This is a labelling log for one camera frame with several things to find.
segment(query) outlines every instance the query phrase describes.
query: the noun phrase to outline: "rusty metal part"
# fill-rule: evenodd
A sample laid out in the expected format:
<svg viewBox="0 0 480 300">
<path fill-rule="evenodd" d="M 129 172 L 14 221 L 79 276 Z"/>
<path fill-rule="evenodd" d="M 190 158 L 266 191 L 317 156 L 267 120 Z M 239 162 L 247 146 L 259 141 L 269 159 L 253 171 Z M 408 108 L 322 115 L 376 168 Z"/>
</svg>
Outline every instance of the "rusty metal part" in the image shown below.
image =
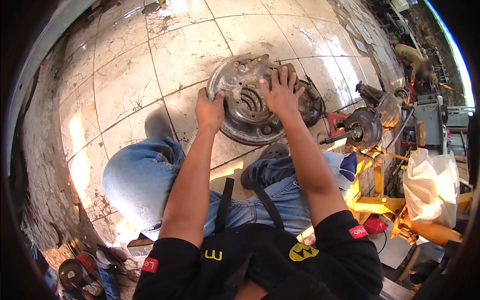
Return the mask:
<svg viewBox="0 0 480 300">
<path fill-rule="evenodd" d="M 149 239 L 132 240 L 127 245 L 128 252 L 135 256 L 146 256 L 153 249 L 153 241 Z"/>
<path fill-rule="evenodd" d="M 295 69 L 291 64 L 287 66 L 290 78 Z M 213 101 L 217 92 L 225 91 L 225 118 L 220 126 L 224 135 L 253 146 L 271 144 L 285 135 L 280 119 L 267 108 L 259 84 L 260 79 L 265 79 L 271 86 L 273 69 L 280 67 L 266 54 L 241 54 L 217 66 L 207 83 L 207 95 Z M 295 87 L 301 86 L 306 87 L 306 92 L 301 101 L 304 110 L 300 112 L 308 125 L 313 126 L 323 109 L 322 99 L 308 83 L 299 81 Z"/>
<path fill-rule="evenodd" d="M 371 148 L 382 138 L 382 123 L 380 115 L 373 108 L 358 108 L 343 121 L 345 131 L 361 127 L 360 135 L 347 138 L 347 143 L 356 148 Z"/>
<path fill-rule="evenodd" d="M 410 92 L 407 88 L 399 87 L 395 90 L 393 94 L 395 95 L 395 97 L 399 97 L 403 100 L 403 107 L 408 107 L 410 105 Z"/>
<path fill-rule="evenodd" d="M 55 225 L 54 223 L 50 222 L 50 225 L 52 225 L 53 229 L 57 232 L 57 235 L 59 237 L 59 242 L 57 243 L 57 248 L 60 248 L 60 246 L 63 244 L 63 239 L 61 237 L 61 232 L 60 229 Z"/>
<path fill-rule="evenodd" d="M 307 127 L 315 125 L 325 110 L 325 102 L 317 91 L 317 89 L 310 83 L 298 80 L 295 85 L 295 91 L 298 91 L 301 87 L 305 88 L 305 92 L 299 98 L 298 110 L 301 118 Z"/>
<path fill-rule="evenodd" d="M 83 278 L 82 263 L 76 259 L 67 259 L 59 267 L 60 283 L 65 289 L 79 288 Z"/>
<path fill-rule="evenodd" d="M 363 100 L 373 105 L 378 111 L 385 130 L 391 130 L 398 126 L 402 118 L 402 103 L 404 102 L 402 97 L 377 90 L 361 81 L 357 84 L 355 91 L 359 92 Z M 404 96 L 400 90 L 397 90 L 397 93 Z"/>
</svg>

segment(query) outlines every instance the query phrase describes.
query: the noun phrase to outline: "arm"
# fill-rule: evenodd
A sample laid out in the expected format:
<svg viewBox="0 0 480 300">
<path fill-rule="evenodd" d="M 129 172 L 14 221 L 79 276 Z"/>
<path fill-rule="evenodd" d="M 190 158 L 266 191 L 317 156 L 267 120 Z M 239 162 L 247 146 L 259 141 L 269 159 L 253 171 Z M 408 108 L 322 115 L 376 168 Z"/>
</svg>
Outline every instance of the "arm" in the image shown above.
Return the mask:
<svg viewBox="0 0 480 300">
<path fill-rule="evenodd" d="M 347 210 L 347 205 L 338 189 L 334 175 L 317 143 L 305 126 L 298 111 L 301 88 L 293 94 L 296 74 L 287 83 L 287 67 L 283 67 L 278 81 L 278 72 L 272 74 L 272 90 L 265 80 L 260 86 L 268 108 L 279 116 L 287 133 L 293 164 L 299 184 L 310 208 L 313 227 L 326 217 Z"/>
<path fill-rule="evenodd" d="M 158 236 L 186 240 L 200 248 L 208 211 L 210 160 L 215 134 L 223 122 L 223 98 L 211 102 L 206 89 L 198 92 L 195 114 L 198 133 L 172 186 Z"/>
</svg>

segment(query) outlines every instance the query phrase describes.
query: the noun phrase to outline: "rusty brake backing plate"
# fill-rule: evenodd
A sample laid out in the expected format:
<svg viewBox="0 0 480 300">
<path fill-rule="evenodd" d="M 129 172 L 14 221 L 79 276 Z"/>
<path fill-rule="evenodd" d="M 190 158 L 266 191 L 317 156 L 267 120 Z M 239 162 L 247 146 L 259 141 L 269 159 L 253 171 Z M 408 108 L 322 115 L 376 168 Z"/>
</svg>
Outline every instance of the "rusty brake backing plate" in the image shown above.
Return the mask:
<svg viewBox="0 0 480 300">
<path fill-rule="evenodd" d="M 260 89 L 261 78 L 271 87 L 273 68 L 278 64 L 268 59 L 268 54 L 241 54 L 222 62 L 207 84 L 207 95 L 213 101 L 217 92 L 225 91 L 225 119 L 220 131 L 230 139 L 245 145 L 271 144 L 285 135 L 277 115 L 266 106 Z M 289 66 L 289 75 L 293 66 Z M 308 127 L 317 123 L 324 103 L 311 84 L 299 81 L 295 88 L 305 87 L 299 99 L 299 111 Z"/>
</svg>

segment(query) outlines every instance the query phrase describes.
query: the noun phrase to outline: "dirty floor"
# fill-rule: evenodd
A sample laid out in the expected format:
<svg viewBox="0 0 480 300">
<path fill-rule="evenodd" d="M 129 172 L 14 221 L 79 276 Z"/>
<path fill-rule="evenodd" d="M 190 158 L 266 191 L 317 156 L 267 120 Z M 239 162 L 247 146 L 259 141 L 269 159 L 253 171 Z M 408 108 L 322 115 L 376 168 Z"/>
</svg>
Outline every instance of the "dirty floor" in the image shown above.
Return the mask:
<svg viewBox="0 0 480 300">
<path fill-rule="evenodd" d="M 355 92 L 360 80 L 392 92 L 403 85 L 387 36 L 357 0 L 167 0 L 157 12 L 143 14 L 151 2 L 121 1 L 71 34 L 56 93 L 73 183 L 108 246 L 124 246 L 138 236 L 105 197 L 108 160 L 145 139 L 144 120 L 154 109 L 168 113 L 187 154 L 197 133 L 197 91 L 226 58 L 267 53 L 271 60 L 293 63 L 300 79 L 314 82 L 327 112 L 362 106 Z M 318 140 L 328 131 L 323 119 L 311 128 Z M 344 143 L 323 149 L 341 152 Z M 221 192 L 220 177 L 238 178 L 263 149 L 219 133 L 211 189 Z M 250 195 L 236 181 L 234 197 Z"/>
</svg>

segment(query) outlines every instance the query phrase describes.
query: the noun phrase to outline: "mechanic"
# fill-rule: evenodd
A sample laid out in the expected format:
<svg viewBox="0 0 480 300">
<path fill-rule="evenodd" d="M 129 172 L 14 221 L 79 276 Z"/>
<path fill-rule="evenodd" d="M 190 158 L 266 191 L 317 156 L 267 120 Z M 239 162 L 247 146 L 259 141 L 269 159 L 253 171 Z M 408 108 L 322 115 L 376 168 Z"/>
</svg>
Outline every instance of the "mechanic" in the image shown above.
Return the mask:
<svg viewBox="0 0 480 300">
<path fill-rule="evenodd" d="M 423 86 L 426 82 L 430 82 L 434 86 L 437 84 L 432 64 L 428 59 L 424 59 L 418 50 L 404 44 L 397 44 L 395 52 L 401 62 L 412 68 L 410 82 L 418 93 L 426 92 Z"/>
<path fill-rule="evenodd" d="M 223 195 L 209 191 L 223 91 L 213 102 L 199 91 L 198 132 L 183 162 L 159 111 L 145 121 L 146 140 L 111 158 L 103 177 L 111 204 L 156 240 L 133 299 L 378 298 L 377 250 L 342 196 L 354 179 L 356 154 L 322 153 L 297 109 L 304 89 L 293 93 L 296 74 L 290 77 L 284 66 L 280 77 L 273 70 L 271 90 L 259 82 L 291 156 L 274 144 L 244 170 L 242 185 L 257 194 L 247 201 L 231 199 L 232 179 Z M 296 239 L 312 225 L 315 248 Z"/>
</svg>

